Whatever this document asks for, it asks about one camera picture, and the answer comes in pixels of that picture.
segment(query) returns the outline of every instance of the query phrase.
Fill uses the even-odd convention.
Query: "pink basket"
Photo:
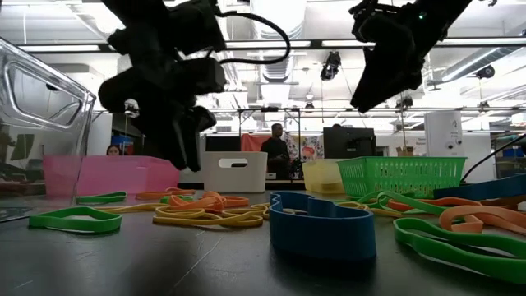
[[[71,167],[78,167],[77,156],[45,156],[44,177],[48,197],[72,196],[75,185]],[[137,194],[176,187],[179,171],[167,160],[149,156],[86,156],[76,185],[77,196],[116,191]]]

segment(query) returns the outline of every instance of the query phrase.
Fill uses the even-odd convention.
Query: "colorful artwork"
[[[290,158],[296,159],[299,156],[298,136],[285,133],[284,141],[287,143]],[[302,136],[301,147],[303,162],[323,158],[323,136]]]

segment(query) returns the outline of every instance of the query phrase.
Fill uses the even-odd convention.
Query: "bin handle cutout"
[[[219,160],[219,167],[222,169],[244,168],[247,165],[248,165],[248,160],[244,158],[240,158],[240,159],[222,158]]]

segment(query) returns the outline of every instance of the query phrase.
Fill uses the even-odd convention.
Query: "yellow container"
[[[323,194],[345,194],[336,161],[339,160],[313,160],[304,163],[306,190]]]

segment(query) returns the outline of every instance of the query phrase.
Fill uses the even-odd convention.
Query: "fluorescent light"
[[[269,50],[269,51],[260,51],[260,52],[248,52],[248,57],[281,57],[285,54],[284,50]],[[289,56],[307,56],[307,52],[297,52],[291,51]]]
[[[287,45],[285,41],[227,41],[227,49],[273,49],[285,48]],[[293,48],[308,48],[311,46],[311,41],[306,40],[291,40],[290,46]]]
[[[373,43],[363,43],[358,40],[325,40],[321,41],[323,47],[358,47],[374,46]]]
[[[59,52],[99,52],[98,45],[22,45],[20,49],[28,53],[59,53]]]
[[[521,37],[496,37],[496,38],[451,38],[439,41],[436,46],[524,46],[526,45],[526,38]]]
[[[355,39],[347,40],[325,40],[321,46],[325,48],[362,48],[374,46],[373,43],[362,43]],[[486,47],[488,45],[499,46],[525,46],[526,38],[521,37],[495,37],[495,38],[449,38],[436,44],[438,47]]]
[[[58,6],[58,5],[81,5],[82,4],[82,0],[76,0],[76,1],[60,1],[60,2],[55,2],[55,1],[4,1],[3,2],[3,5],[5,6],[20,6],[20,5],[23,5],[23,6],[27,6],[27,5],[47,5],[47,6],[51,6],[51,5],[55,5],[55,6]]]
[[[211,113],[232,113],[237,112],[236,109],[210,109]]]

